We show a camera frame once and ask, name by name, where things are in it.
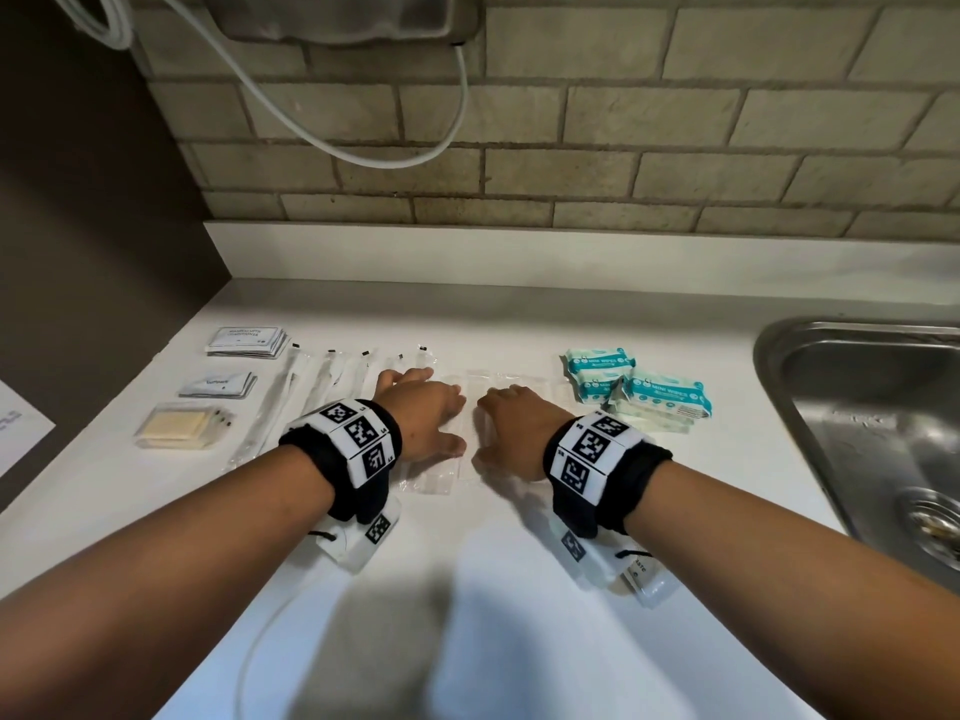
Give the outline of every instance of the backsplash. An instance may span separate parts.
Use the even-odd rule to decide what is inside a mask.
[[[960,240],[960,0],[486,0],[458,142],[400,170],[300,142],[176,13],[132,1],[216,218]],[[367,156],[431,146],[456,108],[445,47],[228,46]]]

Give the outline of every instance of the sink basin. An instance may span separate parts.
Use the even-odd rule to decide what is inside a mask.
[[[785,321],[753,360],[847,531],[960,594],[960,328]]]

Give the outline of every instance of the drain strainer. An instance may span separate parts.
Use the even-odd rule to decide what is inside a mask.
[[[896,503],[914,543],[942,564],[960,570],[960,503],[926,487],[903,490]]]

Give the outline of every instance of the wristband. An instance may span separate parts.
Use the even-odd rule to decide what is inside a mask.
[[[342,399],[287,424],[281,445],[301,449],[333,486],[330,518],[367,524],[383,510],[390,468],[403,450],[401,428],[368,399]]]
[[[570,419],[543,450],[553,512],[579,538],[595,538],[598,526],[626,535],[623,520],[657,467],[672,459],[669,450],[605,411]]]

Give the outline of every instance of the kitchen counter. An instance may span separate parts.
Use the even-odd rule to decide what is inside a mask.
[[[655,435],[678,461],[843,530],[754,371],[762,328],[801,316],[955,321],[957,310],[234,280],[0,514],[0,595],[220,474],[280,363],[205,358],[218,326],[284,326],[316,353],[424,344],[438,376],[560,378],[567,348],[622,346],[652,371],[706,387],[713,419]],[[238,414],[227,440],[202,453],[134,446],[139,423],[188,377],[237,365],[260,383],[225,404]],[[526,501],[501,493],[466,460],[449,496],[400,493],[399,523],[357,577],[306,538],[158,717],[819,717],[685,588],[651,610],[620,582],[571,580]],[[429,712],[419,713],[423,697]]]

